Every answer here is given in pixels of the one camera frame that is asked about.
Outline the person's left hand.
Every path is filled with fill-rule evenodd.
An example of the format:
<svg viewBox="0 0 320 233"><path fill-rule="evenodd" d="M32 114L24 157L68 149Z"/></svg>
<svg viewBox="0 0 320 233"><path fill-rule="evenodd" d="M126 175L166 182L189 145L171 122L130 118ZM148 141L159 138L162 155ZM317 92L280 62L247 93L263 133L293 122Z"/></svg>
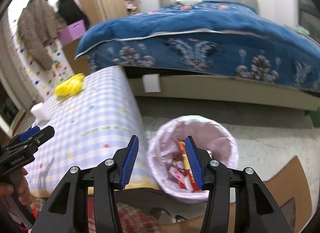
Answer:
<svg viewBox="0 0 320 233"><path fill-rule="evenodd" d="M25 178L28 172L25 168L21 168L22 180L19 186L13 186L8 183L1 183L1 201L3 204L8 205L5 197L11 195L12 193L18 194L18 200L21 204L27 206L32 203L31 194L28 186L28 182Z"/></svg>

